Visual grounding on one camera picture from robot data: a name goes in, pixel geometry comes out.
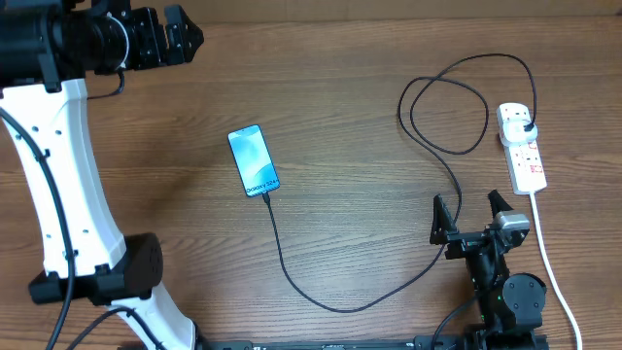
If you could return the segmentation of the Samsung Galaxy smartphone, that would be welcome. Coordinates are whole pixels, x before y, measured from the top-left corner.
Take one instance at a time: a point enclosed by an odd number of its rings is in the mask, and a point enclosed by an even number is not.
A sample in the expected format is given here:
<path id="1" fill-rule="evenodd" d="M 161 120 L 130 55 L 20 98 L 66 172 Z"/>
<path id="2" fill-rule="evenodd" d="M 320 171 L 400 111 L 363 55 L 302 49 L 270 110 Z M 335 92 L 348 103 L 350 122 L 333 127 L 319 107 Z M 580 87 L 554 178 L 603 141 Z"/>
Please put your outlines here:
<path id="1" fill-rule="evenodd" d="M 280 187 L 276 168 L 258 124 L 232 131 L 227 139 L 246 196 L 262 195 Z"/>

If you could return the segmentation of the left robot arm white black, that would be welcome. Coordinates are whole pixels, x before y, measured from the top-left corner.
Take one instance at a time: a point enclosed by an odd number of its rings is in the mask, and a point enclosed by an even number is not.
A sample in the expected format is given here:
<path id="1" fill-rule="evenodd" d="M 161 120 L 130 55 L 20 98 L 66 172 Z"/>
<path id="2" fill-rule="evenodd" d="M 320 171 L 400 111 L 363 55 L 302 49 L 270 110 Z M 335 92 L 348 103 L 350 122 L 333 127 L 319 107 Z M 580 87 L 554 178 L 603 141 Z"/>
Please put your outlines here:
<path id="1" fill-rule="evenodd" d="M 1 118 L 20 158 L 42 234 L 37 304 L 86 298 L 120 316 L 146 349 L 204 349 L 167 292 L 152 233 L 124 235 L 103 192 L 87 123 L 86 73 L 122 76 L 189 63 L 204 40 L 183 8 L 127 1 L 5 1 Z"/>

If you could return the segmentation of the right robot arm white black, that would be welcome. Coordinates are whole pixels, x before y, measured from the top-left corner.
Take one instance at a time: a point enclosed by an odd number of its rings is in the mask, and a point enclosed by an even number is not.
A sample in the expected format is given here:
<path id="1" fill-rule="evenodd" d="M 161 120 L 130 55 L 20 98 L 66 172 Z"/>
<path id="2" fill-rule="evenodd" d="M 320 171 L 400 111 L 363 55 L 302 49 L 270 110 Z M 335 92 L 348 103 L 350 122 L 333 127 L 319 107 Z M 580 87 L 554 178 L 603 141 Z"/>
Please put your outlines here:
<path id="1" fill-rule="evenodd" d="M 504 255 L 522 245 L 530 231 L 530 220 L 514 210 L 497 191 L 488 199 L 492 222 L 481 231 L 461 233 L 440 195 L 433 199 L 430 243 L 446 248 L 448 260 L 466 262 L 474 296 L 443 319 L 434 334 L 415 344 L 423 349 L 546 349 L 542 310 L 547 287 L 531 273 L 512 274 Z M 481 323 L 460 335 L 440 333 L 455 316 L 473 304 L 480 310 Z"/>

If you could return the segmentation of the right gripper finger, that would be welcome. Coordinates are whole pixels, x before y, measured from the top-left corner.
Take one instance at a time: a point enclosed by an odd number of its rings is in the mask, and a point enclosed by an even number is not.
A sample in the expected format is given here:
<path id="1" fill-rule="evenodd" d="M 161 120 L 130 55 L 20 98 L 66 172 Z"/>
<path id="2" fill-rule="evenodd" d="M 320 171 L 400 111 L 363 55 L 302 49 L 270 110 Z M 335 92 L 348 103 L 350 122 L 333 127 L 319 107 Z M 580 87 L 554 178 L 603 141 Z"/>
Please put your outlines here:
<path id="1" fill-rule="evenodd" d="M 455 221 L 451 217 L 440 194 L 433 198 L 432 229 L 430 243 L 447 243 L 450 235 L 458 233 Z"/>
<path id="2" fill-rule="evenodd" d="M 503 199 L 497 190 L 490 191 L 488 193 L 488 199 L 493 218 L 496 218 L 501 212 L 509 212 L 513 210 L 513 208 Z"/>

